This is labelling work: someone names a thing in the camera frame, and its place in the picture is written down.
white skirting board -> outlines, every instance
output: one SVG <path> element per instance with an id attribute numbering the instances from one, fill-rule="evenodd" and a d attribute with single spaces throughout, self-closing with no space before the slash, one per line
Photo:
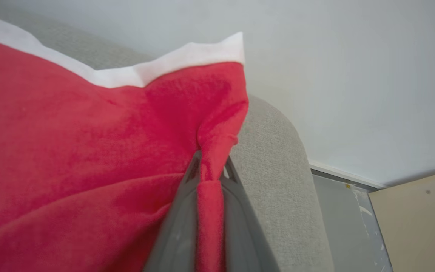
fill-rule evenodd
<path id="1" fill-rule="evenodd" d="M 324 172 L 324 173 L 327 173 L 330 175 L 334 175 L 334 176 L 339 177 L 339 178 L 348 179 L 349 181 L 355 181 L 355 182 L 358 182 L 359 184 L 364 184 L 367 186 L 371 186 L 373 188 L 384 189 L 384 188 L 389 187 L 385 184 L 380 184 L 378 182 L 371 181 L 370 179 L 359 177 L 357 175 L 350 174 L 348 172 L 344 172 L 342 170 L 330 167 L 328 165 L 321 164 L 321 163 L 313 161 L 313 160 L 309 160 L 309 165 L 310 165 L 311 169 L 314 169 L 314 170 L 317 170 L 320 172 Z"/>

white wall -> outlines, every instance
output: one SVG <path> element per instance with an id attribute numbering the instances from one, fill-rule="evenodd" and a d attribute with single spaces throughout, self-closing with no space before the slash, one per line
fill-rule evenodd
<path id="1" fill-rule="evenodd" d="M 391 184 L 435 170 L 434 0 L 0 0 L 153 57 L 245 35 L 248 91 L 310 160 Z"/>

red towel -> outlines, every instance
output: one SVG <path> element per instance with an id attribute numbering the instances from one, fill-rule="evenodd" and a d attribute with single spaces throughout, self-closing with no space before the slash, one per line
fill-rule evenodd
<path id="1" fill-rule="evenodd" d="M 223 270 L 243 63 L 237 34 L 95 71 L 0 20 L 0 271 L 141 270 L 196 150 L 197 270 Z"/>

red fabric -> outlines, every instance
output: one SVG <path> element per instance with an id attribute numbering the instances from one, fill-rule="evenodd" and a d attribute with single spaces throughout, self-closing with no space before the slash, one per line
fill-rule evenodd
<path id="1" fill-rule="evenodd" d="M 247 106 L 234 62 L 109 89 L 0 45 L 0 270 L 142 269 L 199 149 L 197 270 L 224 269 L 218 178 Z"/>

beige panel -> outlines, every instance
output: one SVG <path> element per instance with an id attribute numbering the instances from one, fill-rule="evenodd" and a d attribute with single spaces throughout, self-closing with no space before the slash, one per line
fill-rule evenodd
<path id="1" fill-rule="evenodd" d="M 369 196 L 394 272 L 435 272 L 435 176 Z"/>

